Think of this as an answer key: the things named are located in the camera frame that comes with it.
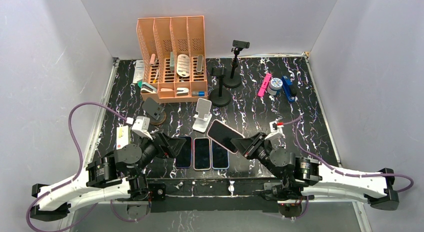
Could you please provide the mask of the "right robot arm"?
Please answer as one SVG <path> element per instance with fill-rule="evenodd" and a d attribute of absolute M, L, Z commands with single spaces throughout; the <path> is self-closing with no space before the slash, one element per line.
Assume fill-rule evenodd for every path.
<path fill-rule="evenodd" d="M 264 185 L 262 197 L 285 201 L 316 195 L 352 199 L 380 210 L 397 210 L 400 199 L 394 190 L 392 170 L 376 174 L 326 166 L 317 159 L 296 156 L 275 147 L 264 133 L 250 138 L 233 138 L 231 143 L 248 160 L 259 161 L 279 182 Z"/>

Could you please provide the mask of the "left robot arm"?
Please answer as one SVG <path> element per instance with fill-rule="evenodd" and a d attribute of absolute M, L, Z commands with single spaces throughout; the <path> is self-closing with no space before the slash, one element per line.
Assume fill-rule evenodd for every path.
<path fill-rule="evenodd" d="M 32 195 L 36 201 L 28 216 L 55 221 L 102 201 L 153 199 L 158 188 L 148 183 L 145 168 L 154 158 L 176 158 L 185 142 L 159 132 L 142 138 L 140 145 L 130 143 L 92 161 L 79 175 L 53 185 L 35 184 Z"/>

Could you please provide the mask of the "magenta-edged black smartphone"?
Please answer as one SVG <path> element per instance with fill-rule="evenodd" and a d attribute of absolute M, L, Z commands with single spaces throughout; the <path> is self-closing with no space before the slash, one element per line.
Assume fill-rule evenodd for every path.
<path fill-rule="evenodd" d="M 175 159 L 175 167 L 178 169 L 187 169 L 192 165 L 193 139 L 188 136 L 181 138 L 184 138 L 185 142 Z"/>

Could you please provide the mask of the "black round-base phone stand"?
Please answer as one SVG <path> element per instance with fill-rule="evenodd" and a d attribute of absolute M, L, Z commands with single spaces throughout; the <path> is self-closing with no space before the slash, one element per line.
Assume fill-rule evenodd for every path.
<path fill-rule="evenodd" d="M 208 98 L 211 103 L 216 107 L 227 106 L 231 101 L 231 93 L 224 89 L 224 77 L 226 76 L 225 67 L 213 67 L 211 69 L 210 75 L 218 79 L 218 88 L 213 89 Z"/>

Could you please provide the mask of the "pink-cased tall smartphone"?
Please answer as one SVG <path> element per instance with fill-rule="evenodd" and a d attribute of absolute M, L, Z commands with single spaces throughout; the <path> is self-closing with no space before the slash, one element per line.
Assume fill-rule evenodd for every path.
<path fill-rule="evenodd" d="M 194 139 L 193 166 L 196 171 L 207 171 L 212 167 L 211 142 L 208 138 Z"/>

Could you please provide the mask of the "black tall phone stand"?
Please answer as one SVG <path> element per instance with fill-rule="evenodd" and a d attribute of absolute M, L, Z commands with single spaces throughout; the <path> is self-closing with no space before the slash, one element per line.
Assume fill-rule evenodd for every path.
<path fill-rule="evenodd" d="M 248 49 L 250 42 L 233 40 L 231 51 L 234 54 L 234 58 L 231 64 L 231 72 L 223 80 L 223 84 L 227 88 L 236 88 L 242 83 L 240 74 L 236 73 L 236 68 L 239 66 L 238 56 L 243 49 Z"/>

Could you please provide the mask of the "blue-edged smartphone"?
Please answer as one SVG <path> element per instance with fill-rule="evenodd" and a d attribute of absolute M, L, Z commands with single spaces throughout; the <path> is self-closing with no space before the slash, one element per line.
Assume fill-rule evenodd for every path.
<path fill-rule="evenodd" d="M 229 168 L 229 153 L 227 149 L 213 142 L 211 145 L 211 166 L 214 170 L 222 170 Z"/>

